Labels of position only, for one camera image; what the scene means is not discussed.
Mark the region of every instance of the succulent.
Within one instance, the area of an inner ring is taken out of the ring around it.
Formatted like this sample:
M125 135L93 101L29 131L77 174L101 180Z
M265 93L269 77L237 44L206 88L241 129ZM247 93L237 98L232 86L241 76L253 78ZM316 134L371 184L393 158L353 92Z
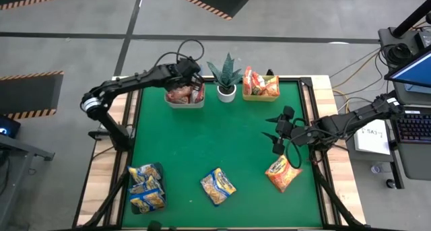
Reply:
M241 69L234 71L234 61L235 59L232 59L230 53L228 53L222 71L218 70L213 63L207 62L209 69L215 77L214 83L226 90L242 79L242 74L240 74Z

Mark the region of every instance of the bowl of snacks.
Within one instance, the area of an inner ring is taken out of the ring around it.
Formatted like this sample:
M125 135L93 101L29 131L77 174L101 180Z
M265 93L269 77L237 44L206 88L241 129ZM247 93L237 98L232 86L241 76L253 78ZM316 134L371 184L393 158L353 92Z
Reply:
M202 108L205 103L205 84L199 90L192 86L171 90L164 99L172 108Z
M273 102L280 95L278 76L259 75L248 66L242 79L242 98Z

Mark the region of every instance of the potted plant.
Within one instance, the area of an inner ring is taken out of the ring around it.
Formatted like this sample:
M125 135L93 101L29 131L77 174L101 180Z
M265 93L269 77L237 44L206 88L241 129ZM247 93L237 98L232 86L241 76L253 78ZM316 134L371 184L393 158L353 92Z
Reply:
M217 95L222 102L231 102L235 99L236 84L242 79L241 69L234 71L234 59L230 53L226 57L222 71L218 70L213 63L207 62L209 69L214 75L217 84Z

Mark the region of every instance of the desk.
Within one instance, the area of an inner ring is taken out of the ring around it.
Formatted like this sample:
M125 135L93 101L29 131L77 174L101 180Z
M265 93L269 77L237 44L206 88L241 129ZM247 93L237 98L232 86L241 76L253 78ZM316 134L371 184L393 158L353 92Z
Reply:
M316 102L317 110L319 112L319 116L325 116L329 114L336 114L337 108L335 105L335 100L332 94L331 84L328 76L326 75L316 75L316 76L306 76L312 79L312 92L314 93L314 99ZM311 92L307 92L307 87L303 86L304 89L304 101L306 103L306 113L308 115L309 120L313 119L313 107L312 100L310 97ZM237 101L242 101L241 95L238 94ZM129 113L129 116L133 116L134 109L136 105L137 92L132 94L132 107ZM126 96L119 96L112 105L110 109L110 114L114 119L121 120L123 116L123 111L125 109ZM345 146L343 141L339 141L337 144ZM107 147L110 146L109 140L103 140L96 143L96 147L94 150L94 154L103 151ZM271 155L270 152L270 142L268 143L268 154ZM107 196L108 190L111 186L111 176L113 174L114 169L114 161L117 159L117 162L120 163L119 170L122 170L125 165L127 159L127 153L116 153L114 151L107 152L104 155L98 156L91 166L89 167L89 175L86 180L86 185L83 188L83 195L81 197L81 201L77 210L77 215L75 217L74 225L84 224L89 218L93 215L93 213L98 209L100 204L103 202L104 198ZM328 160L330 165L331 176L333 179L333 185L335 187L335 192L339 195L340 199L343 201L345 206L353 213L353 215L360 222L365 223L364 214L362 212L362 206L360 204L360 199L358 195L358 190L356 188L356 183L352 171L352 166L350 164L349 155L344 150L339 150L336 147L333 148L328 153ZM127 222L127 212L130 208L127 206L125 209L125 219L123 219L123 215L121 214L124 206L124 203L119 202L121 197L121 193L117 195L116 201L112 205L112 211L109 217L105 217L103 221L100 222L102 224L119 224L126 220ZM331 202L326 195L323 195L324 200L324 209L327 214L327 219L330 224L334 222L334 216L332 215Z

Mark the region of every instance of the white plant pot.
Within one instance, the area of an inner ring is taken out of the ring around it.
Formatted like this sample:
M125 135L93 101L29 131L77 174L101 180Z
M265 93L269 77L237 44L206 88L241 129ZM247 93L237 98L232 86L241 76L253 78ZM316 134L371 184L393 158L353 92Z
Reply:
M235 99L235 93L236 93L236 85L234 85L234 91L230 94L223 94L220 92L220 86L217 86L217 96L222 102L231 102Z

